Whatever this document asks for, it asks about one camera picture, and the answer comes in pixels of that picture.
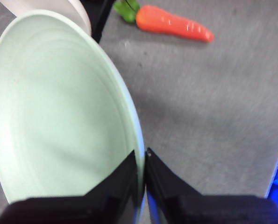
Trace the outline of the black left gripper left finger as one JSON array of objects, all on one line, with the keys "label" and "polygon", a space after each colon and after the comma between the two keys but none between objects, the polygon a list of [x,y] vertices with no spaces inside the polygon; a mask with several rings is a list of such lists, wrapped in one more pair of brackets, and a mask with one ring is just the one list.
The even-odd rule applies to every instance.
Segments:
[{"label": "black left gripper left finger", "polygon": [[37,197],[8,205],[0,224],[133,224],[138,177],[132,151],[103,181],[83,196]]}]

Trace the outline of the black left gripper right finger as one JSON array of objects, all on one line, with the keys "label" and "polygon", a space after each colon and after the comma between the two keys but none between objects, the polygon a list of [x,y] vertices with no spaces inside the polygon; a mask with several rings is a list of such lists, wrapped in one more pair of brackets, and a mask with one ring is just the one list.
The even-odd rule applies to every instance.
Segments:
[{"label": "black left gripper right finger", "polygon": [[278,224],[278,205],[252,195],[203,195],[148,148],[145,183],[154,224]]}]

